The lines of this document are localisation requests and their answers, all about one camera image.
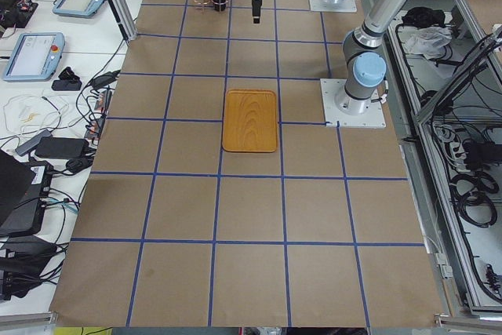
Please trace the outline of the white crumpled cloth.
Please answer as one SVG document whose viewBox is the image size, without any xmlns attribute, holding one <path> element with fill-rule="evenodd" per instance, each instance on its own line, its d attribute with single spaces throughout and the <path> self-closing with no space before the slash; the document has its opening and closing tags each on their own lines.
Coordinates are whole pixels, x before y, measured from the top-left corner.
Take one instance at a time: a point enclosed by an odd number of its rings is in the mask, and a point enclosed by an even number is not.
<svg viewBox="0 0 502 335">
<path fill-rule="evenodd" d="M 414 31 L 403 44 L 405 53 L 423 55 L 427 59 L 439 58 L 452 40 L 446 27 L 427 27 Z"/>
</svg>

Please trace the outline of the black laptop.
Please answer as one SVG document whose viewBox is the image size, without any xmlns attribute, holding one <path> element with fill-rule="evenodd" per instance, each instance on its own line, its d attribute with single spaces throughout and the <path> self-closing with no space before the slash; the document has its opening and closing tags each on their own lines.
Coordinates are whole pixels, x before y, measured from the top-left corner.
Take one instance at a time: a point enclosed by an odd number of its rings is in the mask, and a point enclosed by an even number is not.
<svg viewBox="0 0 502 335">
<path fill-rule="evenodd" d="M 53 166 L 45 161 L 19 162 L 1 152 L 1 236 L 34 235 L 42 227 Z"/>
</svg>

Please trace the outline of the black power adapter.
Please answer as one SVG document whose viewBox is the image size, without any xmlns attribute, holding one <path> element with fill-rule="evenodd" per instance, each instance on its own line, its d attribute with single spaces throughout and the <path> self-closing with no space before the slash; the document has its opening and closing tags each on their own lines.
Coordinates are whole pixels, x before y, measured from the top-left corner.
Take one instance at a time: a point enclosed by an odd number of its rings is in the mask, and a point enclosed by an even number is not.
<svg viewBox="0 0 502 335">
<path fill-rule="evenodd" d="M 89 143 L 85 139 L 66 137 L 43 137 L 35 148 L 40 158 L 69 159 L 84 155 Z"/>
</svg>

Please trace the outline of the near teach pendant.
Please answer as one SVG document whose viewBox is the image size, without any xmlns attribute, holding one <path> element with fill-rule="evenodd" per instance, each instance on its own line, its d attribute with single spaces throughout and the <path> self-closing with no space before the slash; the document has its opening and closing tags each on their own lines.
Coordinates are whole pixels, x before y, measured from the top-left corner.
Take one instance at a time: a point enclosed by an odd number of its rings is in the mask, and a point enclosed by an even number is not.
<svg viewBox="0 0 502 335">
<path fill-rule="evenodd" d="M 61 32 L 22 33 L 3 71 L 6 82 L 37 82 L 50 79 L 65 46 Z"/>
</svg>

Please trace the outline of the far teach pendant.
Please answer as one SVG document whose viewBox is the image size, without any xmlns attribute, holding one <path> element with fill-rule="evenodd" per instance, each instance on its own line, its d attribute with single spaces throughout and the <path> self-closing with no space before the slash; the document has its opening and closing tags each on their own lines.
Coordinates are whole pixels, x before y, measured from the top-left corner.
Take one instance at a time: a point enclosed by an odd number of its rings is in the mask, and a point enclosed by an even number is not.
<svg viewBox="0 0 502 335">
<path fill-rule="evenodd" d="M 53 13 L 59 16 L 91 18 L 106 0 L 56 0 Z"/>
</svg>

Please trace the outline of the wooden tray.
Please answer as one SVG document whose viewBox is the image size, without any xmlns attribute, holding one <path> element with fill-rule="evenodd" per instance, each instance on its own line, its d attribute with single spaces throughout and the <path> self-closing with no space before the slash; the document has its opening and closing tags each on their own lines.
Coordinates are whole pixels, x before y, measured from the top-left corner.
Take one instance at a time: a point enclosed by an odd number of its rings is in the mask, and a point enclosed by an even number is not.
<svg viewBox="0 0 502 335">
<path fill-rule="evenodd" d="M 227 152 L 272 153 L 278 148 L 275 92 L 230 89 L 225 95 L 222 147 Z"/>
</svg>

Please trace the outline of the teach pendant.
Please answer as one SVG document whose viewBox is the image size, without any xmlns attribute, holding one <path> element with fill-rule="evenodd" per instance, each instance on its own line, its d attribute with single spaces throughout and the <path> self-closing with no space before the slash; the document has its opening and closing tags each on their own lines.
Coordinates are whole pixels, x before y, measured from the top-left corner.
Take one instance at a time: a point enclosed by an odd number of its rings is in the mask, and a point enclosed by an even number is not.
<svg viewBox="0 0 502 335">
<path fill-rule="evenodd" d="M 22 33 L 3 71 L 6 82 L 37 82 L 50 79 L 65 46 L 61 32 Z"/>
<path fill-rule="evenodd" d="M 59 16 L 91 18 L 106 0 L 56 0 L 53 13 Z"/>
</svg>

